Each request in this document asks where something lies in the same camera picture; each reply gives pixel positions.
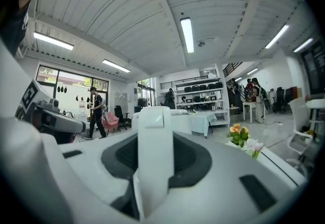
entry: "pants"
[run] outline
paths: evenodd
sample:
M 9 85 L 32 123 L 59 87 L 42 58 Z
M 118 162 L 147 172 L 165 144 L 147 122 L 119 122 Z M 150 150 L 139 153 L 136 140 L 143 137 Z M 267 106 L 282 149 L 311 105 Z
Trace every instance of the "pants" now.
M 258 96 L 256 97 L 256 119 L 259 123 L 263 123 L 264 101 Z
M 93 129 L 95 127 L 95 123 L 97 124 L 102 137 L 106 137 L 106 133 L 102 124 L 102 114 L 95 114 L 93 113 L 93 115 L 91 116 L 91 120 L 90 120 L 90 127 L 89 127 L 89 137 L 92 138 L 92 133 L 93 133 Z

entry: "ceiling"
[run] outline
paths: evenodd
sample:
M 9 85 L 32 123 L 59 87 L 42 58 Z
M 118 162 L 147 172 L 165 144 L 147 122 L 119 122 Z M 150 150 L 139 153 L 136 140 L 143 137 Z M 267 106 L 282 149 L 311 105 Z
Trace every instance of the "ceiling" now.
M 194 53 L 187 53 L 180 19 L 190 17 Z M 271 58 L 319 35 L 302 0 L 32 0 L 27 55 L 94 70 L 125 82 L 191 68 Z M 278 45 L 264 47 L 287 23 Z M 35 40 L 34 31 L 73 44 L 72 51 Z M 131 70 L 119 71 L 104 59 Z

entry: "white robot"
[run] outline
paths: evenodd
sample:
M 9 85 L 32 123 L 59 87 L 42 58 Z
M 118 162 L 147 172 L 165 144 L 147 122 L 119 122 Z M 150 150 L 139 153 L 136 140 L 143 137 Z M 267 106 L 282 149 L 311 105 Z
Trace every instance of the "white robot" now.
M 15 118 L 19 104 L 29 122 L 40 110 L 52 131 L 79 133 L 84 124 L 60 116 L 59 103 L 0 48 L 0 171 L 41 222 L 244 223 L 268 218 L 291 192 L 243 152 L 174 132 L 166 107 L 142 110 L 137 130 L 57 145 Z

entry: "pink chair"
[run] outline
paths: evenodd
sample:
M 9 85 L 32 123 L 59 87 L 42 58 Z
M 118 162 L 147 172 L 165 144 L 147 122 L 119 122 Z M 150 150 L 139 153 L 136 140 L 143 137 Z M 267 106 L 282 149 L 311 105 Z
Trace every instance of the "pink chair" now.
M 108 122 L 106 121 L 105 117 L 102 116 L 103 127 L 105 129 L 107 129 L 108 131 L 110 129 L 118 129 L 119 131 L 121 131 L 118 128 L 118 121 L 119 121 L 119 118 L 116 117 L 113 112 L 108 112 Z

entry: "ceiling light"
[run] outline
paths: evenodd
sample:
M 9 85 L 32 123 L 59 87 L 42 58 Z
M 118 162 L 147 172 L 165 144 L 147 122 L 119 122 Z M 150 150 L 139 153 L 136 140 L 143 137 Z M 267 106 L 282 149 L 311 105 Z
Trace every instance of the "ceiling light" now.
M 194 42 L 193 42 L 193 32 L 192 23 L 189 17 L 181 19 L 181 24 L 183 28 L 183 33 L 186 42 L 186 48 L 188 53 L 194 53 Z
M 304 47 L 306 47 L 308 44 L 310 44 L 313 41 L 312 38 L 308 39 L 307 41 L 305 41 L 302 45 L 300 45 L 296 50 L 294 50 L 294 52 L 299 52 L 301 49 L 303 49 Z
M 251 72 L 247 73 L 247 75 L 252 74 L 253 72 L 255 72 L 257 70 L 258 70 L 258 68 L 256 68 L 256 69 L 252 70 Z
M 117 64 L 115 64 L 115 63 L 112 63 L 111 61 L 108 61 L 108 60 L 106 60 L 106 59 L 104 59 L 103 60 L 103 63 L 105 63 L 105 64 L 107 64 L 107 65 L 109 65 L 109 66 L 112 66 L 112 67 L 114 67 L 114 68 L 117 68 L 117 69 L 119 69 L 119 70 L 121 70 L 121 71 L 123 71 L 123 72 L 130 72 L 130 70 L 128 70 L 128 69 L 126 69 L 126 68 L 123 68 L 123 67 L 121 67 L 120 65 L 117 65 Z
M 269 44 L 265 47 L 266 49 L 270 49 L 271 46 L 285 33 L 286 30 L 288 30 L 289 25 L 285 25 L 280 32 L 272 39 L 272 41 L 269 42 Z
M 50 36 L 47 36 L 47 35 L 44 35 L 44 34 L 40 34 L 38 32 L 34 32 L 34 37 L 36 39 L 39 39 L 39 40 L 42 40 L 42 41 L 45 41 L 45 42 L 48 42 L 48 43 L 52 43 L 52 44 L 55 44 L 57 46 L 60 46 L 60 47 L 63 47 L 65 49 L 68 49 L 68 50 L 72 50 L 73 49 L 73 45 L 69 44 L 69 43 L 66 43 L 66 42 L 63 42 L 61 40 L 58 40 L 56 38 L 53 38 L 53 37 L 50 37 Z

